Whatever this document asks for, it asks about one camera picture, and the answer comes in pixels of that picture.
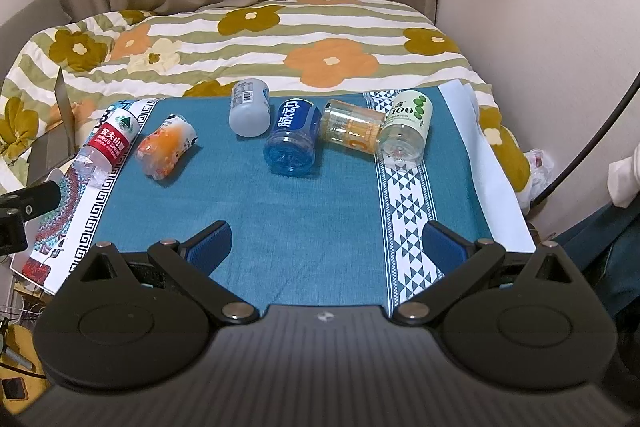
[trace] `black cable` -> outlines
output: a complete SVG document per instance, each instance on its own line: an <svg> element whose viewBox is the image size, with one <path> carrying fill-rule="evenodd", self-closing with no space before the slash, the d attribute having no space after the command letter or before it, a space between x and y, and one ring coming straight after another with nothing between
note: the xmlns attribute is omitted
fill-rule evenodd
<svg viewBox="0 0 640 427"><path fill-rule="evenodd" d="M636 76L636 79L633 81L629 89L626 90L625 96L622 97L618 105L613 110L613 112L609 115L609 118L602 124L602 127L598 129L598 132L593 135L593 138L589 141L589 143L580 151L580 153L574 158L574 160L569 163L569 165L560 173L558 178L556 178L545 190L540 192L540 195L536 199L531 202L531 208L535 208L540 203L542 203L546 198L548 198L559 185L568 178L569 174L571 174L577 168L582 161L587 158L589 153L593 151L594 147L602 140L602 138L609 132L609 129L616 123L616 120L620 117L622 112L626 109L626 106L629 105L636 92L640 89L640 73Z"/></svg>
<svg viewBox="0 0 640 427"><path fill-rule="evenodd" d="M14 367L13 365L9 365L4 362L0 362L0 367L4 367L5 369L10 369L11 371L15 371L16 373L20 373L22 375L27 375L27 377L44 378L45 380L47 379L47 377L45 377L44 375L31 373L29 371L25 371L23 369L20 369L19 367Z"/></svg>

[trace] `black and white triangle pattern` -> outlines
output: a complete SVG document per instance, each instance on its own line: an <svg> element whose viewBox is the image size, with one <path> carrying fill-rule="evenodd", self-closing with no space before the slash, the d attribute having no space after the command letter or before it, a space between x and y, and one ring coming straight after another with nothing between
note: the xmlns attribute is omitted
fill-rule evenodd
<svg viewBox="0 0 640 427"><path fill-rule="evenodd" d="M388 112L398 90L367 93L369 107ZM386 167L377 158L380 197L383 201L383 226L389 241L388 252L392 281L392 306L420 293L439 277L441 272L422 253L420 235L429 219L436 219L431 187L424 163L415 169L396 170Z"/></svg>

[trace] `white translucent bottle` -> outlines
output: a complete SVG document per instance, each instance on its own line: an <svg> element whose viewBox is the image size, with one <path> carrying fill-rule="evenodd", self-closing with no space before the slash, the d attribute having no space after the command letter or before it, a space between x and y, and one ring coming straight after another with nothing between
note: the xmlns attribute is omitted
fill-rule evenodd
<svg viewBox="0 0 640 427"><path fill-rule="evenodd" d="M231 91L229 127L245 138L253 138L269 130L269 87L258 78L238 82Z"/></svg>
<svg viewBox="0 0 640 427"><path fill-rule="evenodd" d="M385 165L415 169L422 161L433 105L419 91L403 91L391 105L378 135L378 152Z"/></svg>
<svg viewBox="0 0 640 427"><path fill-rule="evenodd" d="M80 179L102 187L139 132L135 116L126 109L114 110L76 156L74 169Z"/></svg>

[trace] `white logo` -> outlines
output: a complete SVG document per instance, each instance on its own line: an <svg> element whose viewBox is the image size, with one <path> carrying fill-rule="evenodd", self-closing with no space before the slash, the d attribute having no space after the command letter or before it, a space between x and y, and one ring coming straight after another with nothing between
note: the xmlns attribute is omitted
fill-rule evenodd
<svg viewBox="0 0 640 427"><path fill-rule="evenodd" d="M331 322L332 320L334 320L334 318L335 315L332 314L332 312L324 311L318 314L318 320L324 323Z"/></svg>

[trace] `bottle with yellow label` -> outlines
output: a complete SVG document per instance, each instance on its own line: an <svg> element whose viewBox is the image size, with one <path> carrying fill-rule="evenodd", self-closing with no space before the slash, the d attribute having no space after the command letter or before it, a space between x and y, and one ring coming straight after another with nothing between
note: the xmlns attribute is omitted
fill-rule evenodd
<svg viewBox="0 0 640 427"><path fill-rule="evenodd" d="M327 142L375 154L376 140L384 120L383 112L340 100L329 100L324 106L320 136Z"/></svg>
<svg viewBox="0 0 640 427"><path fill-rule="evenodd" d="M378 135L378 151L385 165L415 169L422 161L433 105L419 91L398 94Z"/></svg>

